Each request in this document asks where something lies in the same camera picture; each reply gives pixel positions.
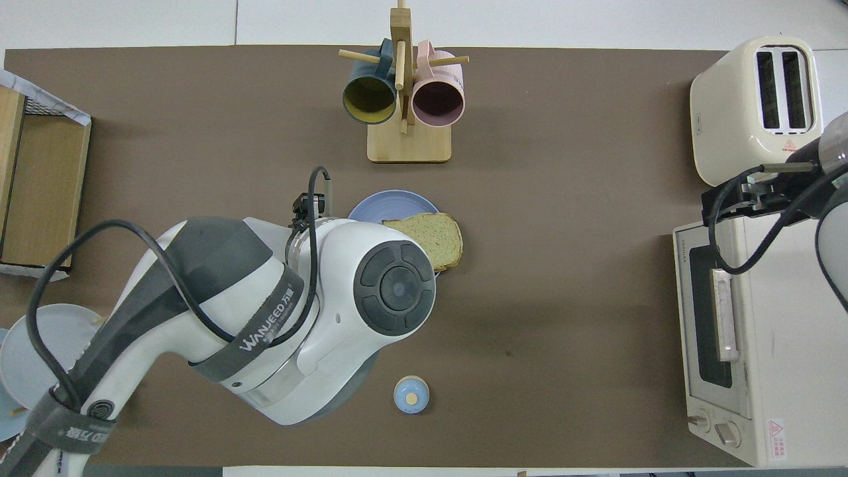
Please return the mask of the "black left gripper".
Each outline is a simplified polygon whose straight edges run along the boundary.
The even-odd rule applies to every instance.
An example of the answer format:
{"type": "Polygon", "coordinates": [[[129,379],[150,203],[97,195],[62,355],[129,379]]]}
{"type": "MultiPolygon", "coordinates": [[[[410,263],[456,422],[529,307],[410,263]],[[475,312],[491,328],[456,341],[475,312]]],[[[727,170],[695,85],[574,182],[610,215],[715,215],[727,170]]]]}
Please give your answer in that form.
{"type": "Polygon", "coordinates": [[[301,193],[299,198],[293,202],[294,218],[291,222],[292,229],[308,229],[312,221],[329,214],[329,205],[324,193],[301,193]]]}

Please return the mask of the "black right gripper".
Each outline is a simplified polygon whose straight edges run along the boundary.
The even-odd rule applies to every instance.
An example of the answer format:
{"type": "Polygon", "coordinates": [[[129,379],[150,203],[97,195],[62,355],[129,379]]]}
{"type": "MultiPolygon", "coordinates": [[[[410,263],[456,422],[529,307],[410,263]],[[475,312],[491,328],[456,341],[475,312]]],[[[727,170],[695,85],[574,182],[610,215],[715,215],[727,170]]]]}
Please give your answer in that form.
{"type": "MultiPolygon", "coordinates": [[[[755,202],[752,215],[771,215],[780,213],[803,193],[811,190],[809,198],[798,207],[802,215],[822,215],[829,199],[829,184],[817,185],[822,177],[818,172],[755,173],[749,178],[749,184],[762,187],[765,193],[755,202]]],[[[702,194],[702,209],[706,210],[706,226],[711,223],[745,215],[753,206],[751,199],[745,199],[742,192],[743,180],[727,180],[702,194]]]]}

